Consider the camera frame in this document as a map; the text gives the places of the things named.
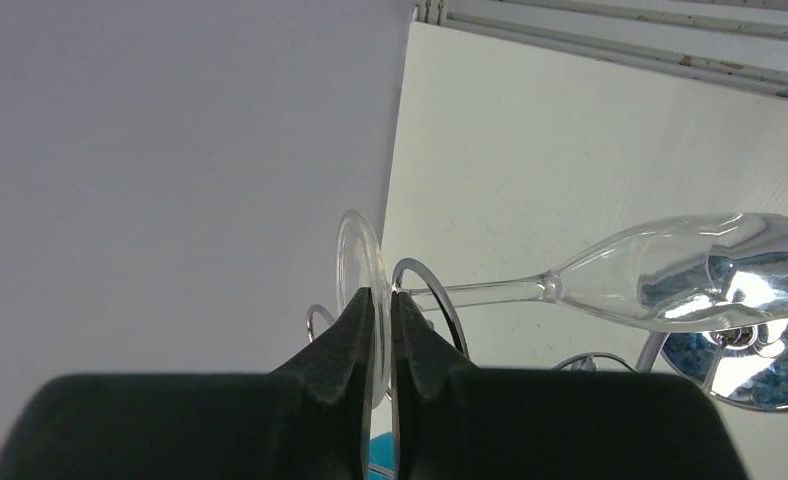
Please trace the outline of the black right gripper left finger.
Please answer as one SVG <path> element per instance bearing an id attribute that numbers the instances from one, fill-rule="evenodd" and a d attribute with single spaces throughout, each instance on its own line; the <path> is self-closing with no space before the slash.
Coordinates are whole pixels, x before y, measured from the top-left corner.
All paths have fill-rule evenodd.
<path id="1" fill-rule="evenodd" d="M 375 307 L 266 373 L 71 374 L 44 384 L 0 448 L 0 479 L 364 479 Z"/>

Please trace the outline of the clear wine glass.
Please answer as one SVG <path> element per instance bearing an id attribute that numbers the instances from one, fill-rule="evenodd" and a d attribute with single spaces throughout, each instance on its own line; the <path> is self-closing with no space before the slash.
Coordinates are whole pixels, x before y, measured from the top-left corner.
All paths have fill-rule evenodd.
<path id="1" fill-rule="evenodd" d="M 374 256 L 374 230 L 347 212 L 337 260 Z M 635 329 L 660 321 L 665 330 L 712 332 L 788 317 L 788 217 L 719 213 L 651 221 L 616 233 L 577 254 L 571 274 L 577 309 Z"/>

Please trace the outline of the chrome right wine glass rack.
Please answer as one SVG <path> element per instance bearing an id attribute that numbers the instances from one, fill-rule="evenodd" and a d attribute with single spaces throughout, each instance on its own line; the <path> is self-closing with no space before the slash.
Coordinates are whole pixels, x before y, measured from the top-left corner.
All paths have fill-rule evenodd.
<path id="1" fill-rule="evenodd" d="M 397 263 L 391 278 L 386 276 L 384 263 L 370 256 L 360 260 L 339 258 L 336 262 L 338 307 L 345 308 L 352 278 L 369 288 L 378 307 L 380 354 L 385 360 L 374 388 L 375 395 L 392 399 L 393 340 L 391 338 L 391 296 L 410 297 L 423 312 L 443 313 L 451 335 L 449 342 L 434 336 L 430 351 L 435 356 L 448 355 L 453 362 L 469 360 L 466 336 L 458 308 L 515 302 L 561 303 L 583 308 L 572 297 L 571 274 L 582 261 L 567 264 L 542 274 L 498 282 L 444 287 L 428 267 L 414 258 Z M 660 321 L 643 324 L 649 336 L 630 372 L 647 374 L 658 358 L 663 358 L 673 371 L 700 387 L 705 395 L 723 402 L 728 408 L 759 414 L 788 415 L 788 317 L 766 323 L 712 332 L 696 330 L 672 333 Z M 753 427 L 740 420 L 740 438 L 754 446 L 748 456 L 751 466 L 760 470 L 765 479 L 788 479 L 788 431 L 769 423 L 757 422 Z"/>

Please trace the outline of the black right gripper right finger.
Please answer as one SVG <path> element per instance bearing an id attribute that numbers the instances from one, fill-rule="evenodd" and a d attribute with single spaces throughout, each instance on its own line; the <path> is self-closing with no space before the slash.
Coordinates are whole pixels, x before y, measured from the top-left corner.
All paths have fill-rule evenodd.
<path id="1" fill-rule="evenodd" d="M 743 479 L 712 403 L 664 374 L 483 368 L 391 299 L 401 479 Z"/>

